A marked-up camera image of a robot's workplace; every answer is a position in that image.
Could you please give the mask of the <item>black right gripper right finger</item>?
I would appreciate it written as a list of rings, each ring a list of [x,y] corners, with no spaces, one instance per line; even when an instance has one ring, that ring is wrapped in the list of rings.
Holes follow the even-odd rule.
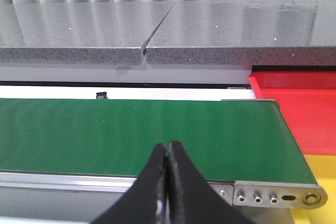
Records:
[[[168,169],[171,223],[252,223],[215,192],[179,141],[169,142]]]

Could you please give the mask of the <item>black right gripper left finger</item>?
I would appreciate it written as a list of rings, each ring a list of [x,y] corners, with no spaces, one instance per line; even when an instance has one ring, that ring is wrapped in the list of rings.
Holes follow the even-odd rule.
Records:
[[[133,185],[92,223],[165,223],[165,152],[156,144]]]

